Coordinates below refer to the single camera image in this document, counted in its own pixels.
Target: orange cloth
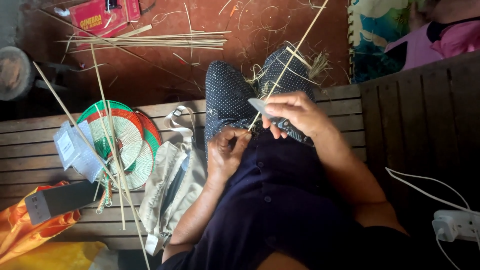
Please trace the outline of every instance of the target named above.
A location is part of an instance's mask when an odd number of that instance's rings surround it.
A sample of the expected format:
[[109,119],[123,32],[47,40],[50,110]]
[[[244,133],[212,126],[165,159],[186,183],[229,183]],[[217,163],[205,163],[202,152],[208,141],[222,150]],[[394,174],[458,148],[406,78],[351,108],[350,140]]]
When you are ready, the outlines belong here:
[[[54,186],[66,184],[68,182],[62,181]],[[54,186],[39,186],[28,195]],[[18,204],[0,212],[0,265],[38,247],[63,230],[70,228],[77,223],[79,218],[80,212],[75,210],[40,224],[32,225],[25,205],[25,198],[23,198]]]

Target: polka dot pants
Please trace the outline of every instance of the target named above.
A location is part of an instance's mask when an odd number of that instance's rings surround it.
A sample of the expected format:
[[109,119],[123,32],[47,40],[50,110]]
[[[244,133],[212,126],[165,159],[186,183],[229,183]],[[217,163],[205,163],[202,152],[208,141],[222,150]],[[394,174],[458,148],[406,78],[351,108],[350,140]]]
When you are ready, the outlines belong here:
[[[248,99],[268,95],[290,57],[291,53],[286,47],[268,56],[263,66],[264,75],[252,86],[245,81],[239,70],[226,62],[214,61],[208,66],[205,79],[205,148],[207,142],[225,125],[248,129],[258,112]],[[301,90],[315,101],[310,83],[301,76],[308,78],[307,68],[294,57],[280,78],[274,93]],[[255,127],[261,128],[261,122],[257,122]]]

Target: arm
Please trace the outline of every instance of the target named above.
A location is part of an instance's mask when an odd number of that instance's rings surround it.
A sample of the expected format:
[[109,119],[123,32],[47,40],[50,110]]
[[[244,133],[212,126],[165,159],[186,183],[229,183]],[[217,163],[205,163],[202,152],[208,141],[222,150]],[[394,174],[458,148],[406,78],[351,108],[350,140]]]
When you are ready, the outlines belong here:
[[[398,223],[392,205],[367,166],[351,151],[342,134],[304,92],[272,95],[265,110],[288,118],[305,135],[312,138],[328,180],[353,207],[354,218],[364,227],[386,226],[406,231]],[[263,117],[275,138],[287,137]]]
[[[237,138],[233,149],[229,140]],[[208,142],[208,178],[195,202],[185,211],[163,252],[162,263],[173,255],[189,251],[207,227],[227,180],[240,165],[241,156],[252,135],[243,129],[226,126]]]

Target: beige bag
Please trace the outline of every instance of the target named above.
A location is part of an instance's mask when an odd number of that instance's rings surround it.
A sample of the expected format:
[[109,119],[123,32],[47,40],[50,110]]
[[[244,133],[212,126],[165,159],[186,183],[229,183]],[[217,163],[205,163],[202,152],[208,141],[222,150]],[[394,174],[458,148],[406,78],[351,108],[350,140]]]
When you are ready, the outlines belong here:
[[140,219],[148,232],[145,249],[152,256],[166,246],[180,218],[200,195],[206,181],[205,152],[195,147],[195,128],[192,131],[175,122],[184,110],[188,111],[195,127],[195,115],[185,106],[178,106],[165,118],[165,127],[180,132],[183,142],[164,142],[160,146],[155,170],[145,184],[145,196],[140,205]]

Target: colorful blanket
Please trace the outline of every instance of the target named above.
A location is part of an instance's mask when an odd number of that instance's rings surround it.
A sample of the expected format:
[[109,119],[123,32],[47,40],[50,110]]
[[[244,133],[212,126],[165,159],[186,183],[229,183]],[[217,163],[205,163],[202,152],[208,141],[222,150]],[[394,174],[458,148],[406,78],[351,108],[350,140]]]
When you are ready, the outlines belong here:
[[402,63],[384,55],[384,49],[389,42],[408,34],[413,1],[352,0],[348,7],[348,41],[352,45],[350,77],[353,84],[402,69]]

